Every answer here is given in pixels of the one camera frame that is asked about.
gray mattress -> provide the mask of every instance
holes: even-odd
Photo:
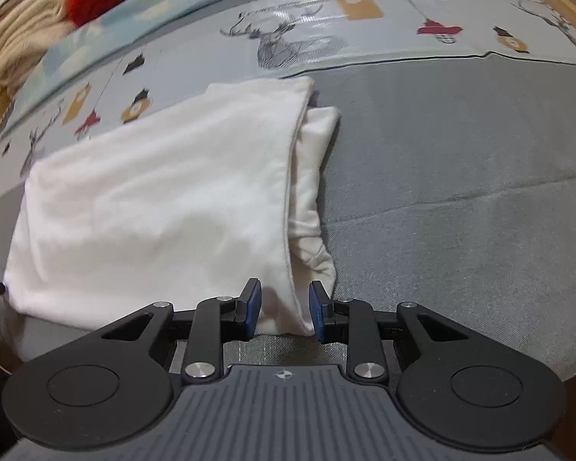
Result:
[[[378,310],[415,300],[576,374],[576,66],[489,55],[308,74],[342,113],[318,199],[335,295]],[[0,199],[0,279],[22,193]],[[0,339],[23,359],[81,334],[0,300]],[[338,362],[344,348],[259,337],[225,353]]]

deer illustration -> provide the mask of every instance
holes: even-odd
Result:
[[[40,131],[40,133],[38,133],[38,126],[30,132],[30,150],[28,151],[26,159],[23,161],[22,169],[20,170],[20,177],[23,177],[24,175],[27,175],[30,172],[30,169],[34,164],[34,161],[36,160],[37,156],[36,146],[45,136],[47,130],[51,128],[60,117],[63,105],[64,105],[64,99],[60,99],[60,101],[58,102],[58,112],[55,113],[55,115],[51,116],[51,118],[49,118],[49,121],[47,122],[45,127]]]
[[[302,61],[312,61],[316,58],[331,55],[336,50],[343,48],[346,45],[345,41],[334,35],[312,38],[310,40],[287,41],[284,39],[284,35],[294,29],[299,22],[311,19],[320,12],[322,7],[320,5],[315,10],[305,7],[305,11],[299,17],[294,17],[282,11],[280,15],[283,20],[276,29],[268,32],[261,31],[259,27],[252,27],[251,23],[247,24],[244,29],[240,29],[246,17],[256,13],[242,12],[238,16],[237,23],[228,32],[220,30],[220,33],[224,36],[247,36],[252,40],[260,39],[257,54],[258,65],[265,69],[276,69],[277,67],[292,66]]]
[[[519,10],[522,10],[523,12],[527,12],[530,15],[539,17],[540,19],[542,19],[542,21],[546,22],[546,24],[548,24],[549,26],[553,26],[556,27],[559,31],[561,31],[564,35],[566,35],[566,38],[569,39],[569,41],[572,42],[572,44],[576,47],[576,36],[574,36],[574,34],[572,33],[572,29],[571,26],[565,21],[565,19],[563,19],[561,16],[557,15],[556,13],[551,12],[551,16],[554,19],[551,20],[546,16],[540,15],[537,12],[533,12],[532,10],[529,10],[526,6],[525,3],[535,3],[537,5],[543,5],[544,7],[546,7],[545,3],[540,3],[540,2],[534,2],[532,0],[512,0],[512,6],[516,7]]]

